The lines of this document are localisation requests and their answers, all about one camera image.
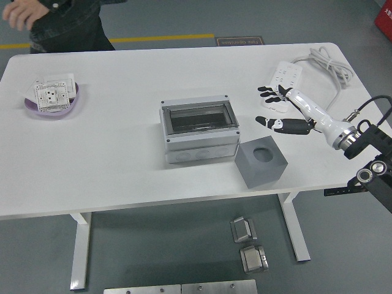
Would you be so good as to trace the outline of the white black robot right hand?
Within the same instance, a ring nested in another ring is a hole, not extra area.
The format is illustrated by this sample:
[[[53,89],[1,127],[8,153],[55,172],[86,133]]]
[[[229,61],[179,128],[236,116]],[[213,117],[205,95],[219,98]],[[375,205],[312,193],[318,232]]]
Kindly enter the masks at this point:
[[[258,116],[255,120],[261,125],[280,134],[307,135],[312,129],[321,132],[328,145],[334,149],[347,149],[351,144],[351,136],[355,134],[355,127],[346,121],[332,118],[326,110],[317,105],[312,99],[298,89],[276,88],[261,86],[258,88],[260,96],[268,102],[290,102],[303,116],[303,119],[280,118],[271,119]]]

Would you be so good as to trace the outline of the person's right hand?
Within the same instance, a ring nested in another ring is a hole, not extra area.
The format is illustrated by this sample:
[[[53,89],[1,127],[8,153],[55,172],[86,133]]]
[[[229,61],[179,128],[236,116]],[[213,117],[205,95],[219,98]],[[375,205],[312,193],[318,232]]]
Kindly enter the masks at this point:
[[[2,19],[18,31],[31,30],[33,23],[48,12],[39,1],[13,1],[2,11]]]

